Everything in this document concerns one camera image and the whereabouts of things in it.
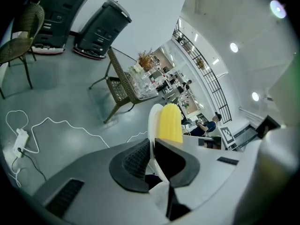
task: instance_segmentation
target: ceiling light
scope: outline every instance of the ceiling light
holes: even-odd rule
[[[273,0],[270,3],[270,8],[272,13],[278,18],[284,18],[286,16],[286,12],[284,7],[277,0]]]
[[[253,92],[253,93],[252,93],[252,98],[253,98],[253,100],[256,101],[256,102],[259,100],[259,96],[258,96],[258,94],[257,94],[256,92]]]
[[[219,58],[217,58],[212,64],[215,65],[217,62],[219,62]]]
[[[236,53],[236,52],[239,50],[238,46],[237,46],[235,43],[231,43],[231,44],[230,44],[230,49],[231,49],[234,53]]]

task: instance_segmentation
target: gray floor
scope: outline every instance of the gray floor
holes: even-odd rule
[[[72,44],[73,38],[70,37],[64,54],[37,55],[36,62],[30,53],[27,54],[33,90],[29,88],[20,60],[12,61],[7,69],[1,87],[7,99],[0,101],[0,142],[9,165],[15,158],[12,147],[16,139],[5,123],[5,116],[11,110],[24,110],[27,113],[29,124],[24,129],[29,133],[29,140],[26,148],[36,150],[31,127],[46,117],[55,121],[68,120],[75,127],[84,127],[90,133],[102,136],[109,146],[116,146],[146,131],[151,107],[155,103],[163,104],[158,97],[136,105],[128,113],[122,113],[132,106],[129,103],[104,124],[115,101],[105,81],[95,85],[92,90],[88,90],[88,86],[103,77],[109,58],[97,61],[79,56],[71,51]],[[113,67],[109,75],[116,75]],[[16,130],[26,123],[26,117],[20,112],[11,113],[8,122]],[[100,138],[73,129],[66,123],[46,121],[36,127],[34,133],[40,153],[27,155],[33,158],[46,178],[82,155],[106,148]],[[44,182],[43,177],[26,157],[16,161],[15,171],[17,168],[23,168],[18,177],[22,189],[33,194]]]

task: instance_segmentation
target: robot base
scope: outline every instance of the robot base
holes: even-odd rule
[[[65,48],[54,48],[54,47],[35,47],[32,46],[32,50],[34,53],[39,53],[39,54],[60,54],[65,51]]]
[[[102,59],[106,58],[106,56],[98,55],[96,53],[91,53],[91,52],[85,51],[85,50],[80,49],[75,46],[73,47],[73,51],[84,57],[88,57],[88,58],[92,58],[92,59],[96,59],[96,60],[102,60]]]

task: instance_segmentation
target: white cable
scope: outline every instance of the white cable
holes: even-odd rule
[[[6,117],[5,117],[5,122],[6,122],[6,124],[9,126],[10,130],[12,130],[13,133],[14,133],[16,136],[18,136],[18,134],[17,134],[17,133],[11,128],[11,126],[8,124],[8,115],[9,115],[10,113],[12,113],[12,112],[22,112],[22,113],[25,114],[25,116],[26,116],[26,118],[27,118],[27,123],[26,123],[21,129],[23,129],[24,127],[27,126],[27,124],[28,124],[28,122],[29,122],[29,119],[28,119],[28,116],[27,116],[26,112],[24,112],[24,111],[22,111],[22,110],[9,111],[9,112],[6,114]]]
[[[144,133],[139,133],[139,134],[145,134],[145,133],[147,133],[147,132],[148,132],[148,131],[146,131],[146,132],[144,132]],[[139,135],[139,134],[138,134],[138,135]],[[138,135],[132,136],[131,138],[137,137]],[[129,142],[131,138],[129,138],[129,139],[127,140],[127,142]]]
[[[24,127],[27,126],[27,124],[29,123],[29,119],[28,119],[28,116],[27,116],[26,112],[24,112],[24,111],[22,111],[22,110],[9,111],[9,112],[6,114],[6,117],[5,117],[6,124],[7,124],[8,127],[13,131],[13,133],[14,133],[16,136],[18,136],[18,134],[11,128],[11,126],[9,125],[8,120],[7,120],[8,115],[9,115],[10,113],[12,113],[12,112],[22,112],[22,113],[25,114],[25,116],[26,116],[26,118],[27,118],[27,123],[26,123],[21,129],[23,129]],[[86,129],[84,129],[83,127],[74,127],[74,126],[72,126],[67,120],[55,122],[55,121],[53,121],[51,118],[47,117],[47,118],[45,118],[42,122],[40,122],[40,123],[38,123],[38,124],[36,124],[36,125],[34,125],[34,126],[31,127],[31,132],[32,132],[32,135],[33,135],[34,142],[35,142],[35,144],[36,144],[36,146],[37,146],[37,151],[31,151],[31,150],[28,150],[28,149],[26,149],[26,148],[23,148],[25,151],[28,151],[28,152],[31,152],[31,153],[39,153],[39,147],[38,147],[38,143],[37,143],[36,137],[35,137],[34,132],[33,132],[33,128],[42,125],[47,119],[49,119],[51,122],[56,123],[56,124],[66,122],[66,123],[67,123],[70,127],[72,127],[72,128],[75,128],[75,129],[83,129],[88,135],[91,135],[91,136],[93,136],[93,137],[99,137],[99,138],[102,140],[102,142],[104,142],[104,144],[105,144],[108,148],[110,148],[110,147],[107,145],[107,143],[103,140],[103,138],[102,138],[101,136],[99,136],[99,135],[93,135],[93,134],[89,133]],[[135,136],[130,137],[130,138],[127,140],[127,142],[129,142],[129,141],[131,140],[131,138],[137,137],[138,135],[135,135]],[[15,177],[14,177],[13,175],[11,175],[11,174],[9,174],[9,176],[11,176],[11,177],[16,181],[17,186],[20,188],[20,187],[21,187],[21,184],[20,184],[20,182],[18,181],[18,174],[19,174],[19,172],[20,172],[21,170],[18,168],[17,172],[14,172],[13,168],[11,167],[11,171],[12,171],[13,174],[15,174]]]
[[[17,186],[20,188],[20,187],[21,187],[21,184],[20,184],[20,182],[18,181],[18,174],[19,174],[19,173],[17,173],[17,174],[15,175],[15,177],[14,177],[13,175],[11,175],[11,174],[9,174],[9,176],[11,176],[11,177],[15,180]]]
[[[51,118],[47,117],[47,118],[45,118],[42,122],[40,122],[40,123],[38,123],[38,124],[36,124],[36,125],[34,125],[34,126],[31,127],[31,132],[32,132],[32,135],[33,135],[34,142],[35,142],[36,145],[37,145],[37,150],[38,150],[38,152],[30,151],[30,150],[25,149],[25,148],[24,148],[24,150],[26,150],[26,151],[28,151],[28,152],[32,152],[32,153],[39,153],[38,143],[37,143],[37,141],[36,141],[36,137],[34,136],[33,128],[35,128],[35,127],[37,127],[37,126],[43,124],[47,119],[49,119],[51,122],[56,123],[56,124],[59,124],[59,123],[62,123],[62,122],[66,122],[66,123],[67,123],[70,127],[72,127],[72,128],[75,128],[75,129],[83,129],[88,135],[91,135],[91,136],[93,136],[93,137],[100,137],[101,140],[102,140],[102,142],[104,142],[104,144],[109,148],[109,146],[107,145],[107,143],[103,140],[103,138],[102,138],[101,136],[90,134],[90,133],[89,133],[87,130],[85,130],[83,127],[74,127],[74,126],[72,126],[67,120],[55,122],[55,121],[53,121]]]
[[[17,172],[14,172],[14,170],[13,170],[14,162],[15,162],[17,159],[18,159],[18,157],[16,157],[16,159],[13,161],[13,163],[11,164],[11,167],[10,167],[11,172],[12,172],[13,174],[15,174],[15,177],[14,177],[13,175],[11,175],[11,174],[9,174],[9,176],[11,176],[11,177],[15,180],[15,182],[17,183],[17,186],[20,188],[20,187],[21,187],[21,184],[20,184],[20,182],[18,181],[18,174],[19,174],[19,172],[21,171],[21,169],[18,168]]]

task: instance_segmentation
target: dark shirt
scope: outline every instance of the dark shirt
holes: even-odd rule
[[[170,80],[169,83],[173,85],[175,83],[175,79]]]
[[[178,89],[178,91],[179,91],[180,93],[183,93],[183,92],[184,92],[184,90],[182,89],[182,87],[177,87],[177,89]]]
[[[207,133],[212,132],[213,130],[216,129],[216,123],[214,121],[208,122],[205,125],[203,125],[205,127],[208,127]],[[191,131],[191,135],[192,136],[197,136],[197,137],[201,137],[204,135],[204,131],[200,128],[200,127],[196,127],[194,130]]]
[[[173,84],[175,83],[175,79],[171,79],[171,80],[169,81],[169,83],[173,85]]]

